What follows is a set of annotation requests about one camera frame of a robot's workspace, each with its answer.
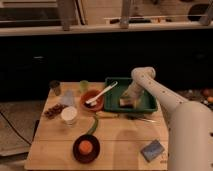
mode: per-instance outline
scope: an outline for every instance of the dark background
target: dark background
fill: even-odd
[[[172,90],[213,86],[213,30],[0,37],[0,100],[45,99],[50,80],[105,81],[153,66]]]

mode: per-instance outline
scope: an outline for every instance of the white cup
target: white cup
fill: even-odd
[[[61,112],[61,118],[68,125],[72,125],[77,120],[77,114],[78,114],[77,109],[73,106],[69,106],[64,108],[64,110]]]

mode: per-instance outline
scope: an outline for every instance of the white spoon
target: white spoon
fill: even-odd
[[[109,86],[107,86],[105,89],[103,89],[97,96],[89,99],[86,101],[86,104],[90,104],[91,106],[94,106],[97,104],[96,100],[104,93],[106,93],[107,91],[111,90],[113,87],[115,87],[118,84],[117,81],[114,81],[112,84],[110,84]]]

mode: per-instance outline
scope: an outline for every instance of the small bowl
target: small bowl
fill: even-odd
[[[104,106],[104,98],[103,98],[103,96],[100,96],[96,100],[97,104],[94,105],[94,106],[90,106],[90,104],[86,104],[87,100],[89,100],[92,97],[95,97],[99,93],[100,93],[100,91],[98,91],[98,90],[89,90],[86,93],[84,93],[81,96],[81,99],[80,99],[80,105],[81,105],[81,107],[84,110],[87,110],[87,111],[92,111],[92,112],[100,111],[103,108],[103,106]]]

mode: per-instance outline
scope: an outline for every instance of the yellow object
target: yellow object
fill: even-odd
[[[117,118],[119,115],[117,113],[99,111],[96,112],[98,118]]]

